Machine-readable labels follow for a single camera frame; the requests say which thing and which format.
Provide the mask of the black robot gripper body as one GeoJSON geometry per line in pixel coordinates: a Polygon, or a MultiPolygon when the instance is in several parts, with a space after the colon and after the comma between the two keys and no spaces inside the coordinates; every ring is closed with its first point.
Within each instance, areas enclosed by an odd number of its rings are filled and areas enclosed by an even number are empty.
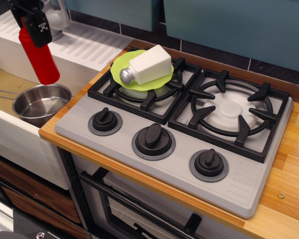
{"type": "Polygon", "coordinates": [[[39,13],[44,8],[41,0],[9,0],[9,8],[21,8],[26,12],[26,16],[39,13]]]}

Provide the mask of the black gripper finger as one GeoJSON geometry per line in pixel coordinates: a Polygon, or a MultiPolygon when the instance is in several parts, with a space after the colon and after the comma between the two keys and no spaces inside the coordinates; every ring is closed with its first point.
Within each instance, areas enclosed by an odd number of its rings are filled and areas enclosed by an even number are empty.
{"type": "Polygon", "coordinates": [[[40,48],[52,41],[46,14],[42,11],[23,17],[22,22],[35,47],[40,48]]]}
{"type": "Polygon", "coordinates": [[[23,28],[22,18],[26,16],[26,12],[21,8],[11,8],[10,10],[18,26],[23,28]]]}

